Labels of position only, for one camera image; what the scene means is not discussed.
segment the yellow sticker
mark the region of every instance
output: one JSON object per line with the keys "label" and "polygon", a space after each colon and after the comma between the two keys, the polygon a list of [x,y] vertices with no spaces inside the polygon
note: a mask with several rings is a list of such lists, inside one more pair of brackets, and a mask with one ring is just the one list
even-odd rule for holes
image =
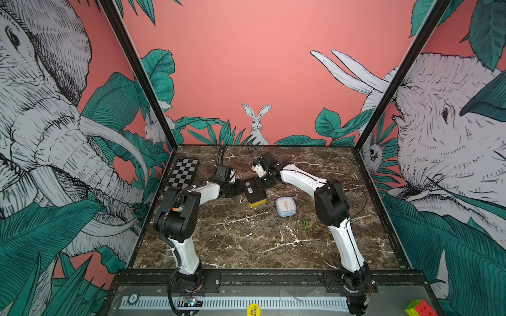
{"label": "yellow sticker", "polygon": [[260,316],[260,306],[258,304],[248,306],[246,316]]}

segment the green battery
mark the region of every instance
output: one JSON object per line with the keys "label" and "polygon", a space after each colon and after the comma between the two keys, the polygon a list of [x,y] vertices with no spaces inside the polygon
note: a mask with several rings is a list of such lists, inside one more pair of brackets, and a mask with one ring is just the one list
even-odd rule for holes
{"label": "green battery", "polygon": [[308,231],[309,230],[309,221],[307,219],[304,219],[302,221],[302,230],[303,231]]}

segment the elephant eye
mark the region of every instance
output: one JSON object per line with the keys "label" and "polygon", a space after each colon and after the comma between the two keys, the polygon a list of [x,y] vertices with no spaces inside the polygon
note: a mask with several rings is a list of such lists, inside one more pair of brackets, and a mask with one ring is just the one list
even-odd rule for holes
{"label": "elephant eye", "polygon": [[448,108],[444,108],[443,112],[441,112],[441,115],[443,116],[445,123],[448,124]]}
{"label": "elephant eye", "polygon": [[5,33],[9,37],[9,40],[11,41],[12,45],[14,45],[14,48],[17,50],[19,46],[19,38],[12,32],[12,29],[9,27],[5,28]]}

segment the checkerboard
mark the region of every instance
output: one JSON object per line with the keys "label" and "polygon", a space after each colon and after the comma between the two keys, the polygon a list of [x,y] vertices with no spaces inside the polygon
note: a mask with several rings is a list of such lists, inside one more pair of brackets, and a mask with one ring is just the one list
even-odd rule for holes
{"label": "checkerboard", "polygon": [[172,168],[171,175],[167,180],[164,191],[167,191],[170,187],[178,187],[184,189],[192,184],[193,178],[197,173],[197,168],[197,159],[187,157],[178,158],[177,162]]}

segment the rubik's cube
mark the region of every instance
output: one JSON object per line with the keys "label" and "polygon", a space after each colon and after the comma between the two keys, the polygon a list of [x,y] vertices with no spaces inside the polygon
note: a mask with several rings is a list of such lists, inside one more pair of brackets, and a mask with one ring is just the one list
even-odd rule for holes
{"label": "rubik's cube", "polygon": [[437,316],[436,312],[423,299],[412,301],[405,311],[409,316]]}

